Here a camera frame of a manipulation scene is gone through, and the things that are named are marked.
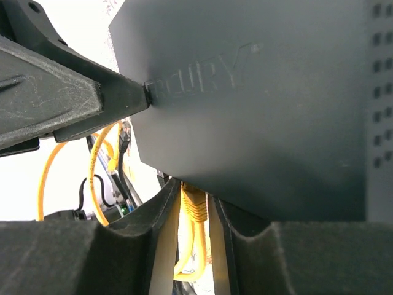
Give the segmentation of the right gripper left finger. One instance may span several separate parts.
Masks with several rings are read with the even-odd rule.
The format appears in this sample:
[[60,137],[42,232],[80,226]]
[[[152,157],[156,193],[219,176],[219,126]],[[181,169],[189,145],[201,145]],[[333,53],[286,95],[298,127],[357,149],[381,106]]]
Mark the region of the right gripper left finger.
[[171,294],[180,182],[110,224],[1,223],[2,294]]

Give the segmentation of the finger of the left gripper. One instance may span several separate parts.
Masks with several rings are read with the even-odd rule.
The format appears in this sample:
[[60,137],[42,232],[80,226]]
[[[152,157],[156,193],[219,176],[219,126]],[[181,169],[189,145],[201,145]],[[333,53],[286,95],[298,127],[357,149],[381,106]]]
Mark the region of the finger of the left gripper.
[[38,2],[1,2],[3,151],[83,138],[149,105],[141,84],[70,48]]

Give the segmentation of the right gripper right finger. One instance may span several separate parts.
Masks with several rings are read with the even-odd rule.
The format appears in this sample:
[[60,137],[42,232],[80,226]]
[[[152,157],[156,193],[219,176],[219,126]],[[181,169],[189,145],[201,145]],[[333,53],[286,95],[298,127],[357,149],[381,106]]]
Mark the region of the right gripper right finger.
[[391,294],[392,226],[269,222],[212,201],[216,294]]

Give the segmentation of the black network switch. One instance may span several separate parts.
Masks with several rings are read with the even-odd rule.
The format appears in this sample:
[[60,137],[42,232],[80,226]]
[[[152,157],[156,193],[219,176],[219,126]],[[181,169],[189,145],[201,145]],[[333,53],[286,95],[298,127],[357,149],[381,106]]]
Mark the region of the black network switch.
[[274,221],[392,222],[391,1],[125,1],[143,163]]

